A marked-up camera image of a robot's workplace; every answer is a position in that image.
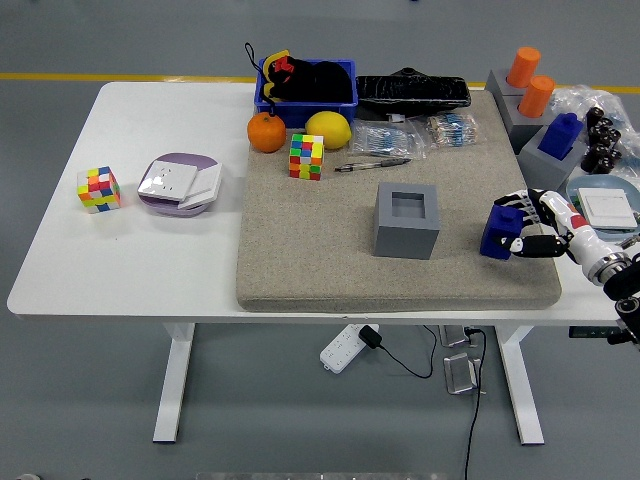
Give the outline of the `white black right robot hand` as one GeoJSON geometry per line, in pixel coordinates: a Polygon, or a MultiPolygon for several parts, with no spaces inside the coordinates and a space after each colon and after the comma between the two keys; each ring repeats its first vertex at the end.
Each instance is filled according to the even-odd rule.
{"type": "Polygon", "coordinates": [[[600,239],[586,219],[556,191],[518,190],[496,199],[494,204],[522,211],[525,227],[542,224],[555,231],[554,235],[501,238],[499,244],[516,256],[548,258],[566,254],[587,274],[605,257],[624,253],[619,246],[600,239]]]}

